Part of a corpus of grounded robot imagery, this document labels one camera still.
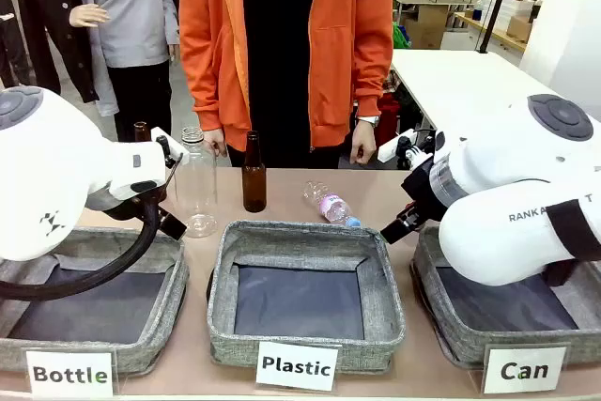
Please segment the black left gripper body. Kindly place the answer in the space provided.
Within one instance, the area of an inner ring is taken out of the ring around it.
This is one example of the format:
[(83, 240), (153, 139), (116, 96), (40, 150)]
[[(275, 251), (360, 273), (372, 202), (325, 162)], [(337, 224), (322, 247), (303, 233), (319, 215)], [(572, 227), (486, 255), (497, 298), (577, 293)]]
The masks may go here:
[(148, 206), (154, 208), (157, 218), (157, 227), (161, 226), (162, 214), (160, 202), (166, 199), (166, 186), (136, 193), (134, 197), (119, 200), (109, 193), (107, 186), (91, 193), (86, 199), (86, 207), (90, 210), (101, 211), (117, 221), (127, 221), (137, 218), (144, 223), (148, 222)]

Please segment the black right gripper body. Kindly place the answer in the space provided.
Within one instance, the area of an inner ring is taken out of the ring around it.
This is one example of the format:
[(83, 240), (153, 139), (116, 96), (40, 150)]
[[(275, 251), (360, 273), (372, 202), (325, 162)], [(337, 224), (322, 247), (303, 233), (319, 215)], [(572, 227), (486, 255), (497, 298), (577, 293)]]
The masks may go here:
[(440, 222), (447, 208), (438, 200), (430, 185), (433, 158), (428, 157), (402, 182), (401, 187), (412, 202), (401, 212), (408, 228), (419, 228), (427, 221)]

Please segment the person left hand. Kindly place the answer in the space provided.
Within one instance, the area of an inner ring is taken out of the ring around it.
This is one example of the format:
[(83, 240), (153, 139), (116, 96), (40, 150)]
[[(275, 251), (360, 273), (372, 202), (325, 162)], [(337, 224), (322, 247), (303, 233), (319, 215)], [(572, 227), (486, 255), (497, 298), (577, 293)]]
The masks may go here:
[(360, 119), (352, 135), (349, 161), (351, 164), (368, 164), (376, 151), (374, 126), (372, 123)]

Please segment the person right hand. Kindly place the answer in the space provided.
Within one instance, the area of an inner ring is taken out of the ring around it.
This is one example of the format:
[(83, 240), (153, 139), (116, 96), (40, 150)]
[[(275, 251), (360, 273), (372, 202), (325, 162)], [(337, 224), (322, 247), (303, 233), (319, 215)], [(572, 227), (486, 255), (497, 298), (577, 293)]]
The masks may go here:
[(216, 156), (226, 157), (228, 155), (227, 143), (222, 129), (203, 131), (203, 135), (208, 148)]

